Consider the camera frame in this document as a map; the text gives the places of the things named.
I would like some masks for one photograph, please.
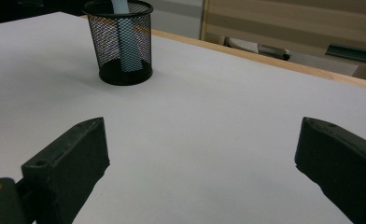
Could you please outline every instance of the table surface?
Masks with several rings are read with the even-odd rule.
[[[366,138],[366,89],[153,36],[154,74],[98,77],[87,21],[0,24],[0,177],[104,117],[110,167],[75,223],[350,223],[294,163],[303,117]]]

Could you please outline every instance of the black object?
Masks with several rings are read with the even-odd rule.
[[[150,20],[153,7],[141,1],[129,1],[128,7],[128,14],[113,14],[111,1],[98,0],[86,3],[83,8],[88,15],[99,77],[112,85],[138,84],[153,73]]]
[[[326,55],[366,63],[366,49],[330,44],[326,51]]]
[[[108,165],[104,120],[75,125],[22,166],[17,185],[0,178],[0,224],[72,223]]]
[[[335,124],[304,118],[297,168],[355,224],[366,224],[366,140]]]

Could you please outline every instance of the pencil holder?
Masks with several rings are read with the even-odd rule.
[[[148,80],[151,66],[151,19],[153,7],[129,1],[130,13],[114,14],[111,1],[95,0],[84,5],[99,65],[106,83],[129,86]]]

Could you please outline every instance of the white table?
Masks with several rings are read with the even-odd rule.
[[[302,118],[366,138],[366,90],[153,36],[154,75],[105,84],[88,22],[0,24],[0,177],[104,117],[111,165],[75,223],[350,223],[295,168]]]

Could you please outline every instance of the gray wall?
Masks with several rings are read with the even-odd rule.
[[[153,5],[152,28],[200,38],[204,0],[143,0]]]

